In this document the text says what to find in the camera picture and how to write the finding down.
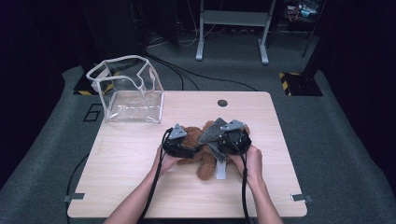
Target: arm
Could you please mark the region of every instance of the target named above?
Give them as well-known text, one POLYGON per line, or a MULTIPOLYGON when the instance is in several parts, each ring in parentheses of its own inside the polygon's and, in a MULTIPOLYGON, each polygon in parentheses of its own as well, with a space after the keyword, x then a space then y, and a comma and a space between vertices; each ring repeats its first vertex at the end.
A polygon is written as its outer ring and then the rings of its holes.
MULTIPOLYGON (((154 181, 155 173, 157 171, 158 162, 160 160, 161 151, 158 147, 157 155, 154 163, 143 181, 132 191, 120 205, 113 211, 113 213, 105 221, 108 223, 136 223, 145 208, 149 197, 149 191, 154 181)), ((163 166, 160 171, 160 177, 172 168, 180 158, 165 155, 163 158, 163 166)))
MULTIPOLYGON (((229 156, 243 173, 244 164, 239 155, 229 156)), ((264 179, 262 178, 262 152, 250 146, 247 151, 247 184, 253 194, 259 223, 283 223, 270 198, 264 179)))

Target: person's right arm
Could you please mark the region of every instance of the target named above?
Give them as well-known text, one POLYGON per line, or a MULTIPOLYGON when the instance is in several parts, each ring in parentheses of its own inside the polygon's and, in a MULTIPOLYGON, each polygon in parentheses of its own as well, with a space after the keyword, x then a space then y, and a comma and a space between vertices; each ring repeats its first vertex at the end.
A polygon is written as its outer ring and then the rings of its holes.
MULTIPOLYGON (((229 156, 238 167, 239 173, 244 171, 244 163, 239 155, 229 156)), ((262 152, 250 146, 247 151, 247 184, 253 194, 259 223, 283 223, 270 198, 267 186, 262 178, 262 152)))

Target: plush toy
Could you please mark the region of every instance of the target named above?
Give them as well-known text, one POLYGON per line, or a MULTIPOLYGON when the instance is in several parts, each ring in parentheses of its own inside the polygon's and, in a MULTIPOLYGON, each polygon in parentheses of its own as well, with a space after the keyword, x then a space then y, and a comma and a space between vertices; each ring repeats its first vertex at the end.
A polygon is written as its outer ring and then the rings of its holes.
MULTIPOLYGON (((186 131, 187 136, 184 139, 182 145, 186 147, 197 147, 199 145, 198 143, 198 138, 201 136, 201 134, 206 131, 207 128, 209 128, 214 121, 210 120, 206 123, 204 126, 203 130, 200 132, 199 136, 197 134, 199 133, 195 127, 188 127, 184 128, 184 131, 186 131)), ((198 168, 197 171, 197 176, 201 180, 208 180, 212 175, 215 173, 216 170, 216 159, 213 156, 212 152, 209 149, 209 145, 204 144, 201 148, 201 150, 197 153, 195 153, 194 157, 192 159, 183 159, 181 161, 178 161, 177 164, 183 165, 183 164, 189 164, 189 163, 194 163, 202 161, 201 165, 198 168)))

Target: person's left arm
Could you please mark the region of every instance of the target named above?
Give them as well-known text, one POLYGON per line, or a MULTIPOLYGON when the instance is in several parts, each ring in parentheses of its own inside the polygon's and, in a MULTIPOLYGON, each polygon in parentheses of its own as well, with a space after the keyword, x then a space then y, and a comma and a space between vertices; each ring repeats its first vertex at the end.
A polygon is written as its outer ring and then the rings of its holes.
MULTIPOLYGON (((151 185, 154 182, 155 173, 157 171, 158 162, 161 157, 160 147, 157 149, 157 155, 154 163, 143 181, 132 191, 113 213, 105 221, 108 223, 136 223, 142 214, 146 202, 149 197, 151 185)), ((163 165, 160 171, 160 177, 172 168, 181 158, 175 158, 169 155, 163 157, 163 165)))

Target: transparent tote bag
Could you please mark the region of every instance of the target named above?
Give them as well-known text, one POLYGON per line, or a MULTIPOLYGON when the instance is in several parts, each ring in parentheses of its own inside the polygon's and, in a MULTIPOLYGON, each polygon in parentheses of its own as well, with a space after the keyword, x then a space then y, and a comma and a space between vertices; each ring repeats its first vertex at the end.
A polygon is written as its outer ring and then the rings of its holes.
POLYGON ((87 73, 108 121, 161 123, 163 86, 149 60, 130 55, 104 60, 87 73))

